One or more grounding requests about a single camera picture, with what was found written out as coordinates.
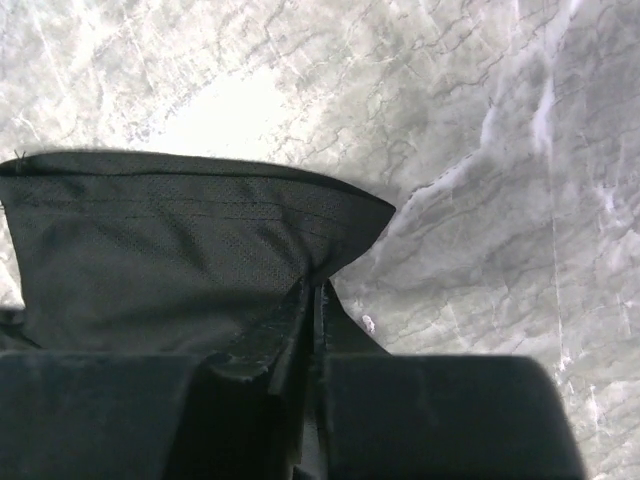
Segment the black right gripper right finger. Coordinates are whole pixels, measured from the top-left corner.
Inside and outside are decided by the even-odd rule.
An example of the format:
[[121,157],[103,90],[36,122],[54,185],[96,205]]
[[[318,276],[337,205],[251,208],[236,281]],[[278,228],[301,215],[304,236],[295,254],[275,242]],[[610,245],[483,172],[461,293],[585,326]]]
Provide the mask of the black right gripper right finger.
[[315,292],[330,479],[582,479],[560,395],[534,359],[393,355]]

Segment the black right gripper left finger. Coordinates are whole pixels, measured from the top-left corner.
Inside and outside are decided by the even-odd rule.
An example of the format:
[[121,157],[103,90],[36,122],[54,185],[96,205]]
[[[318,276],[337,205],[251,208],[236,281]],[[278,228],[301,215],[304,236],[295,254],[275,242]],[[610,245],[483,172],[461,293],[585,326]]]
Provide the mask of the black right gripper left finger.
[[293,479],[312,353],[296,284],[227,350],[1,356],[5,479]]

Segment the black t shirt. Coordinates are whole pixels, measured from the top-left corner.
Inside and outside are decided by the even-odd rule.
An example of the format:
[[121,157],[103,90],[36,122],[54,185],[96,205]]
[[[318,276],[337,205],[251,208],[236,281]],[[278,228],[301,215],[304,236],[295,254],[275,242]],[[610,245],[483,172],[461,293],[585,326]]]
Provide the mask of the black t shirt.
[[60,151],[1,167],[23,306],[6,350],[212,353],[290,324],[394,208],[272,164]]

